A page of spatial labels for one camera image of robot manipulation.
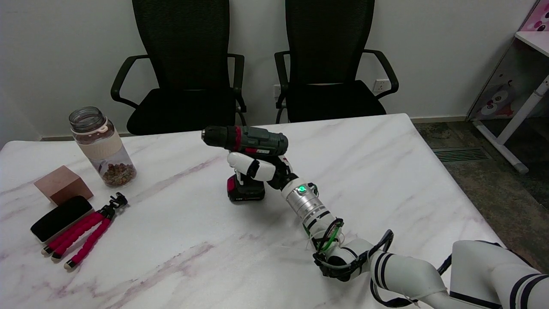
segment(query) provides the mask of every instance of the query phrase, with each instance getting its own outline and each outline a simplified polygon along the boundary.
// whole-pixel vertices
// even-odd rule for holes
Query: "floor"
[[[483,122],[496,136],[508,120]],[[507,247],[549,273],[549,119],[527,119],[506,146],[530,169],[526,175],[497,152],[471,123],[416,124],[435,148],[483,147],[492,157],[446,168]]]

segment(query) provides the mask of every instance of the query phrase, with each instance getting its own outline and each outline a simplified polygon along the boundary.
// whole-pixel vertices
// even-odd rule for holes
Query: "wall socket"
[[[282,92],[280,85],[273,85],[273,97],[274,101],[277,102],[278,98],[280,96],[280,93]]]
[[[383,92],[391,88],[391,82],[388,79],[376,79],[372,92]]]

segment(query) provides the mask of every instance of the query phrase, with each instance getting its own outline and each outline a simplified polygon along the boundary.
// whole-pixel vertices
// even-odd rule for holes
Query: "mesh chair back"
[[[229,0],[132,0],[161,89],[229,87]]]
[[[354,81],[374,0],[286,0],[290,83]]]

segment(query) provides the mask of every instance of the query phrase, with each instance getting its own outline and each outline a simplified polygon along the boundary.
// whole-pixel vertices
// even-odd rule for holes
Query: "white wall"
[[[15,140],[37,141],[40,135],[0,89],[0,149]]]
[[[465,116],[535,0],[378,0],[367,48],[393,65],[400,90],[389,113]],[[144,53],[130,0],[5,0],[0,4],[2,89],[44,136],[68,135],[69,113],[95,105],[120,131],[132,108],[110,99],[124,59]],[[245,55],[250,124],[275,120],[273,54],[288,48],[283,0],[231,0],[229,51]],[[363,56],[358,78],[383,71]],[[147,60],[122,89],[140,102],[156,86]]]

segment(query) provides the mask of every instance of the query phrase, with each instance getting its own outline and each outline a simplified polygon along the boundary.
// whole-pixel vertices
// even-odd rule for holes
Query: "baseboard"
[[[449,117],[411,117],[412,123],[433,123],[433,122],[464,122],[467,116]],[[130,133],[120,133],[120,137],[134,136]],[[43,142],[72,141],[72,136],[49,136],[40,139]]]
[[[448,117],[410,117],[412,123],[433,123],[433,122],[464,122],[467,116],[448,116]]]
[[[131,133],[119,133],[120,137],[128,137],[128,136],[134,136]],[[66,135],[66,136],[48,136],[43,137],[40,139],[41,142],[63,142],[63,141],[72,141],[74,140],[72,138],[72,135]]]

